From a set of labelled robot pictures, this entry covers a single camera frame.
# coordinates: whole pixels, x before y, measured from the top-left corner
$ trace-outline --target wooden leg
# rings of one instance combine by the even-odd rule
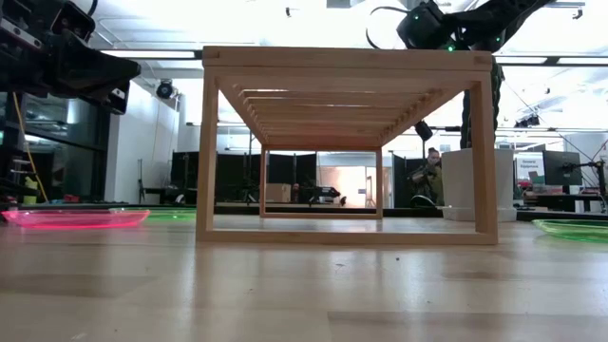
[[[263,145],[259,158],[259,216],[266,217],[266,148]]]
[[[213,230],[216,144],[218,139],[218,85],[214,75],[206,70],[203,86],[199,146],[199,192],[197,196],[197,241],[202,241],[204,231]]]
[[[475,231],[488,234],[498,243],[496,163],[490,77],[470,91],[473,178],[475,183]]]
[[[384,210],[384,172],[382,172],[382,149],[376,151],[376,217],[382,219]]]

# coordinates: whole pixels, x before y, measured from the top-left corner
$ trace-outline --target yellow cable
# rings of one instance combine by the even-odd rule
[[[21,118],[21,107],[19,106],[19,101],[17,100],[17,95],[15,93],[12,93],[12,99],[15,101],[15,109],[17,110],[17,117],[19,118],[19,128],[21,129],[21,134],[23,134],[23,141],[24,145],[26,146],[26,152],[28,152],[31,170],[34,172],[34,176],[36,176],[38,184],[40,184],[40,191],[42,191],[42,196],[45,198],[45,202],[48,202],[45,186],[40,181],[40,177],[38,177],[38,171],[36,170],[36,165],[34,165],[34,159],[31,157],[31,153],[29,152],[29,142],[26,140],[26,129],[23,126],[23,118]]]

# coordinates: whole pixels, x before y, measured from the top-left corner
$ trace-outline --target ceiling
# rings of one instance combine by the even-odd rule
[[[94,15],[98,34],[90,44],[99,49],[200,49],[205,45],[368,48],[368,28],[378,46],[403,48],[394,31],[403,14],[385,10],[372,17],[369,14],[377,6],[403,7],[416,1],[420,0],[351,0],[353,6],[348,9],[327,9],[328,0],[100,0]],[[77,3],[87,8],[90,2]],[[445,12],[484,2],[438,1]],[[608,31],[608,1],[584,3],[578,20],[572,18],[575,9],[538,10],[499,53],[608,56],[608,40],[602,34]],[[160,78],[197,79],[187,87],[200,94],[202,67],[198,61],[147,61],[142,68],[151,86]],[[608,67],[510,66],[504,74],[500,125],[512,127],[533,107],[545,119],[542,124],[549,126],[608,127],[608,122],[596,121],[599,111],[608,110]],[[454,113],[462,110],[461,101],[454,99],[429,121],[460,124],[460,115]],[[239,119],[223,100],[220,118]]]

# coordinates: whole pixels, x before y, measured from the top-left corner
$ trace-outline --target window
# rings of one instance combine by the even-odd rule
[[[57,138],[78,144],[106,145],[107,133],[100,129],[107,114],[78,99],[27,97],[26,125]]]
[[[30,135],[26,140],[49,200],[61,200],[64,195],[101,199],[105,178],[101,153]]]

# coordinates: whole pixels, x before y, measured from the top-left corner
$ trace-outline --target wooden table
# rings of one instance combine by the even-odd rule
[[[197,239],[318,243],[497,243],[491,55],[485,52],[309,47],[205,47]],[[264,218],[381,219],[382,146],[461,91],[471,92],[475,234],[225,232],[213,227],[221,91],[262,146]],[[266,213],[271,150],[369,151],[376,156],[376,213]]]

